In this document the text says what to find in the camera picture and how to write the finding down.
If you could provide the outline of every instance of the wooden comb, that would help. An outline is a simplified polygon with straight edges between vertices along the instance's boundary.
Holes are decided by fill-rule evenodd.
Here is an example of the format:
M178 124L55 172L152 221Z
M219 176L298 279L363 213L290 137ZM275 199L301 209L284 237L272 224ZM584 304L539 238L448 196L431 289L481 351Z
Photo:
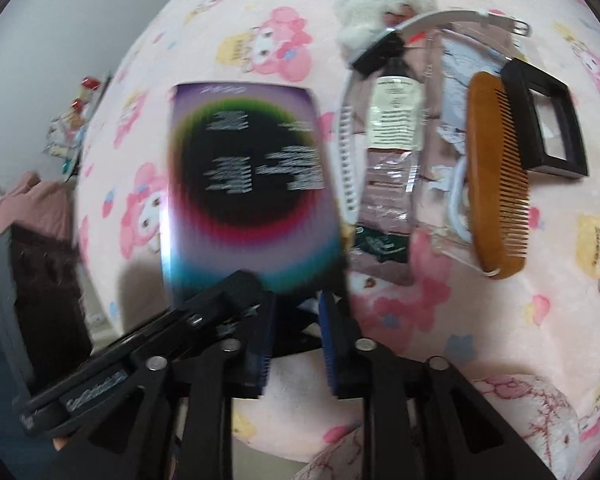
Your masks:
M482 270L495 280L525 266L529 182L504 86L478 72L469 83L466 118L471 229Z

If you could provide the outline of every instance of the wall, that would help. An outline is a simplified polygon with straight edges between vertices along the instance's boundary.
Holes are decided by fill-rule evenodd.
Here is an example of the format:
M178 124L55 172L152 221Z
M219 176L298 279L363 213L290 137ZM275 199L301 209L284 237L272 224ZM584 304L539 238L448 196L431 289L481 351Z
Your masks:
M0 184L59 178L42 153L51 117L85 75L114 70L168 0L11 0L0 15Z

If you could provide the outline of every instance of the patterned fabric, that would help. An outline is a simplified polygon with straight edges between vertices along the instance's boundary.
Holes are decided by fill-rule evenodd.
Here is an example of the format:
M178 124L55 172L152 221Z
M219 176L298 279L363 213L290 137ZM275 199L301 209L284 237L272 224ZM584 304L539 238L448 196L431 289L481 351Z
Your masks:
M91 122L77 192L82 254L119 333L167 305L157 250L171 88L213 80L303 86L330 140L346 70L335 1L171 0L122 60ZM547 378L579 417L576 478L600 448L600 24L583 0L438 4L497 9L532 25L545 70L570 86L591 176L576 183L530 177L530 248L517 276L482 278L434 254L428 234L417 232L416 283L352 274L354 312L365 334L399 354L445 355L469 378ZM235 431L245 442L296 460L360 422L359 404L328 397L319 352L278 360L265 397L235 404ZM544 456L541 441L527 441Z

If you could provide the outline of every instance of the fluffy keychain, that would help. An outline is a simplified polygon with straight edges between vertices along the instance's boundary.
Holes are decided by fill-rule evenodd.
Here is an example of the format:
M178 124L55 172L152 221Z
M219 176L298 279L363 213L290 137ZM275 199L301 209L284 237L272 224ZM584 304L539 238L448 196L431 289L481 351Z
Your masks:
M437 8L435 0L339 0L336 15L342 29L338 41L347 56L368 46L384 28Z

